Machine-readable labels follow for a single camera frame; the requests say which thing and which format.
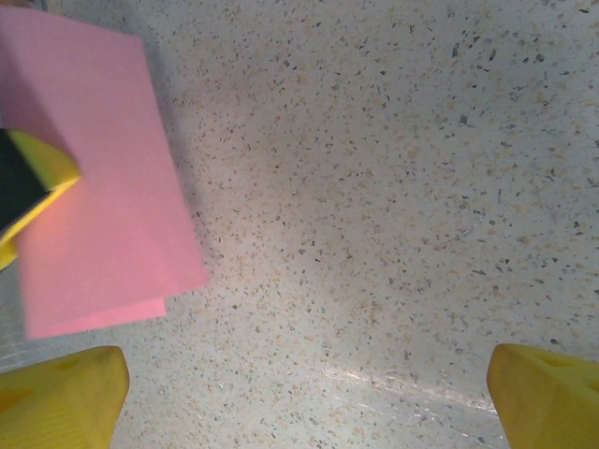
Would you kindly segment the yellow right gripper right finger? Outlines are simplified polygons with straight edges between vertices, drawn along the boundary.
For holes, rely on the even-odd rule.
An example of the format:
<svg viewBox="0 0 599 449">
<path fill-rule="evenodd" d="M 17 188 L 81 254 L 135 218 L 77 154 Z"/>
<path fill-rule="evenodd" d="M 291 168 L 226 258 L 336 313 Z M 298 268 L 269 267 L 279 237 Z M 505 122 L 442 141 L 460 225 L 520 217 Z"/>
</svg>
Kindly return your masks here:
<svg viewBox="0 0 599 449">
<path fill-rule="evenodd" d="M 512 448 L 596 448 L 598 364 L 520 344 L 493 350 L 487 385 Z"/>
</svg>

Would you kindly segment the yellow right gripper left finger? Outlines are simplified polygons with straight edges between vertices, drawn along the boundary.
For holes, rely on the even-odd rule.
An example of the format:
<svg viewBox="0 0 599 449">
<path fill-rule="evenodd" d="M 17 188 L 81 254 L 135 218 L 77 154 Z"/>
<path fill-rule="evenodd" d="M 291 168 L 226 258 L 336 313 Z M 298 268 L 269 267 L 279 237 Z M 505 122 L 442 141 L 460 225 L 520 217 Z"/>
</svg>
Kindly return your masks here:
<svg viewBox="0 0 599 449">
<path fill-rule="evenodd" d="M 128 368 L 117 346 L 4 372 L 1 446 L 108 448 L 128 388 Z"/>
</svg>

